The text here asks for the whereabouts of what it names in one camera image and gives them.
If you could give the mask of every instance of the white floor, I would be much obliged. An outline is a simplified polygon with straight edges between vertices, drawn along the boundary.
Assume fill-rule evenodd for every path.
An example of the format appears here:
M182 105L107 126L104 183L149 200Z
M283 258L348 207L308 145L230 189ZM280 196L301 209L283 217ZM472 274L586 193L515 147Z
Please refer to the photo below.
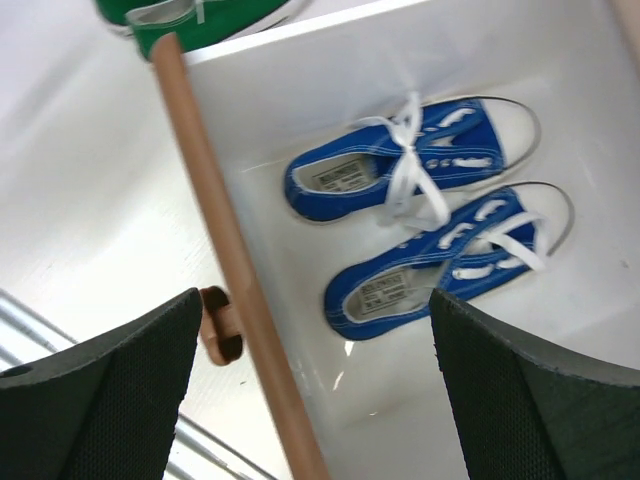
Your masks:
M223 284L134 45L88 0L1 1L0 43L0 288L82 340ZM199 349L182 411L289 478L249 356L219 369Z

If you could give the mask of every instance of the shoe insole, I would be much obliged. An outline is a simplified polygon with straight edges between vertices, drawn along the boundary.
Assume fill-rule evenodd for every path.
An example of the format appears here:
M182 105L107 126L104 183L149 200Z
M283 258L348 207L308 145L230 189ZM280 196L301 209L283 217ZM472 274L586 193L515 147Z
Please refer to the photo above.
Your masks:
M346 311L355 323L414 312L424 308L438 286L447 263L427 268L403 266L373 277L347 300Z
M316 192L355 192L378 181L375 160L360 153L341 155L296 169L301 185Z

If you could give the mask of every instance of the canvas sneaker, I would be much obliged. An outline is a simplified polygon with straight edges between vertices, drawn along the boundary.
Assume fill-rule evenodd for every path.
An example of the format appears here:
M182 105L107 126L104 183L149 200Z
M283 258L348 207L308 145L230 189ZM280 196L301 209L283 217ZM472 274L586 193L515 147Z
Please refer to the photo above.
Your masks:
M161 0L95 0L95 7L110 30L123 36L130 36L132 32L127 24L127 12L156 3L161 3Z
M329 325L366 340L428 317L435 288L470 300L545 268L573 224L559 188L522 183L498 188L456 210L436 232L413 238L338 274L324 295Z
M285 196L302 217L327 222L385 204L387 217L437 230L451 214L443 192L503 180L540 138L530 108L498 97L421 106L414 93L394 118L365 118L356 126L286 169ZM426 201L416 211L417 193Z
M307 0L166 0L126 13L142 55L175 32L185 51L271 28L298 13Z

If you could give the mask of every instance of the wooden handle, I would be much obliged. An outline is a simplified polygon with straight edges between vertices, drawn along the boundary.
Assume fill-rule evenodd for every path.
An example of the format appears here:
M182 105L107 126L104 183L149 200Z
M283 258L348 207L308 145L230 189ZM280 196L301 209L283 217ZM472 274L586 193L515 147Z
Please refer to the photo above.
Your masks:
M249 258L175 34L158 40L151 58L291 472L297 480L327 480L326 464Z
M211 361L226 367L242 356L243 339L237 312L220 287L203 288L200 296L203 305L200 338Z

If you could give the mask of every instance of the metal bar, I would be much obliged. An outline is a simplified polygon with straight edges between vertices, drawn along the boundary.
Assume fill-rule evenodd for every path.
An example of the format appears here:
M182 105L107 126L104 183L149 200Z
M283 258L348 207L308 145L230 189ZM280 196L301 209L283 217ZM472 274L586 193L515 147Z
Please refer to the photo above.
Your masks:
M48 320L43 318L38 313L31 310L24 305L18 299L12 297L5 290L0 289L0 319L5 321L9 326L29 338L34 343L44 347L50 353L57 353L61 350L72 347L78 342L51 324ZM23 362L14 353L9 352L6 348L0 345L0 358L11 366L18 366ZM204 437L212 445L207 445L200 438ZM193 422L189 418L179 414L178 422L176 424L176 440L184 444L192 452L205 458L213 465L217 466L228 472L234 478L240 480L276 480L275 477L267 473L258 465L250 461L244 455L241 455L234 448L226 444L224 441L213 435L211 432L205 430L197 423ZM236 469L233 469L229 464L223 461L218 455L214 454L215 447L220 447L228 454L238 459L244 464L251 472L252 476L245 473L241 473ZM179 480L195 480L189 472L185 472L182 468L177 466L175 462L169 458L166 471Z

